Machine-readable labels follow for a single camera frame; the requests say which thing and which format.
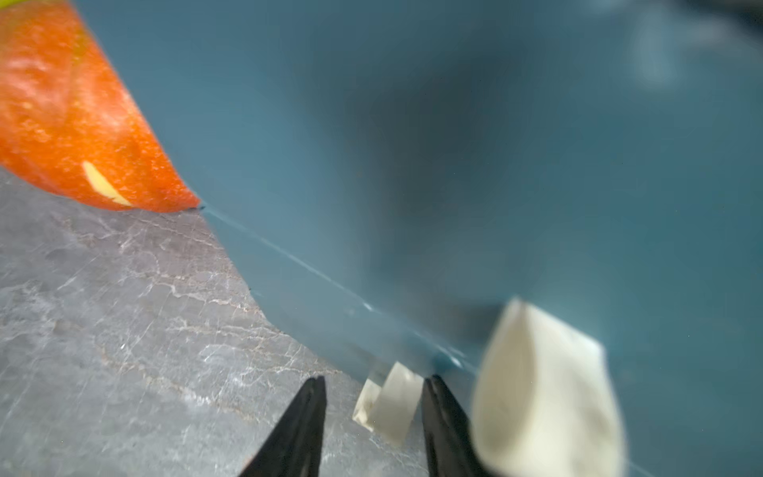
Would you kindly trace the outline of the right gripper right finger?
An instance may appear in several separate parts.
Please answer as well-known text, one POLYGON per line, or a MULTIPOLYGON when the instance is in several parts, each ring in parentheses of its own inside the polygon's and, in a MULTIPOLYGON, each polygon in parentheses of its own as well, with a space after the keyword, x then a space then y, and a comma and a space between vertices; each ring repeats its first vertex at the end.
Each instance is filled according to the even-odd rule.
POLYGON ((437 375, 423 383, 422 423, 430 476, 491 476, 472 446, 469 417, 437 375))

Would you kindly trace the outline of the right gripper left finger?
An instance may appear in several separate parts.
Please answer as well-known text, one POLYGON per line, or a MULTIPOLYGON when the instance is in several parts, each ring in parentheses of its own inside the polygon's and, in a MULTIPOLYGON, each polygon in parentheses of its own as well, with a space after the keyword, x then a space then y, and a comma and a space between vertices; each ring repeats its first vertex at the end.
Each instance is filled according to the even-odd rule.
POLYGON ((325 379, 307 379, 240 477, 318 477, 326 407, 325 379))

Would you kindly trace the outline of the teal drawer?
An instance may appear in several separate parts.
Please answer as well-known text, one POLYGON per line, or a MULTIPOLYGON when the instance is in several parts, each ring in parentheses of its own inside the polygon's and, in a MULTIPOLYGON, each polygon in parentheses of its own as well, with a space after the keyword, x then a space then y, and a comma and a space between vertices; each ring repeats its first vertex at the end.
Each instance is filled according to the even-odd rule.
POLYGON ((381 310, 211 207, 203 216, 266 318, 362 383, 355 423, 403 445, 432 375, 469 409, 477 365, 443 335, 381 310))

